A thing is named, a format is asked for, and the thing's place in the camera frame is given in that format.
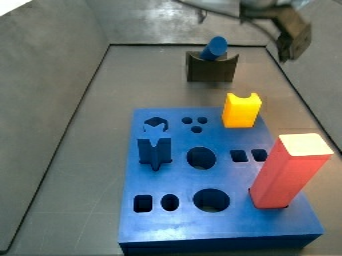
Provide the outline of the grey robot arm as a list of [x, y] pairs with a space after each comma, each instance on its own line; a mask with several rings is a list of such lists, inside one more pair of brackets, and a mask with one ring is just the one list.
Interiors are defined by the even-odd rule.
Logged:
[[243, 7], [251, 10], [268, 10], [272, 7], [291, 5], [295, 9], [304, 7], [312, 0], [239, 0]]

